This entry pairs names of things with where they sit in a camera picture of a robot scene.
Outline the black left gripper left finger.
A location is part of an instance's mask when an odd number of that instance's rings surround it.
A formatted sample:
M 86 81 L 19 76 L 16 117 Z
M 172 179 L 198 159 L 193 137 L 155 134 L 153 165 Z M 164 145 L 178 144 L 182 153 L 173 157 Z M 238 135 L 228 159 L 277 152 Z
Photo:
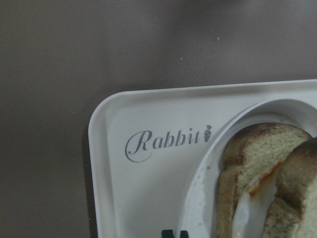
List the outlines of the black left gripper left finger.
M 161 238 L 173 238 L 173 230 L 162 230 Z

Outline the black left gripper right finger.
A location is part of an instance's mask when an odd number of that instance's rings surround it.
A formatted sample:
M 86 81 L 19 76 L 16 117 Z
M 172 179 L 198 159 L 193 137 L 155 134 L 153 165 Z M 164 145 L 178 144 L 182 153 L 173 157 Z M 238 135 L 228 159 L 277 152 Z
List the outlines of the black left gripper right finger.
M 189 238 L 188 231 L 181 231 L 179 237 L 180 238 Z

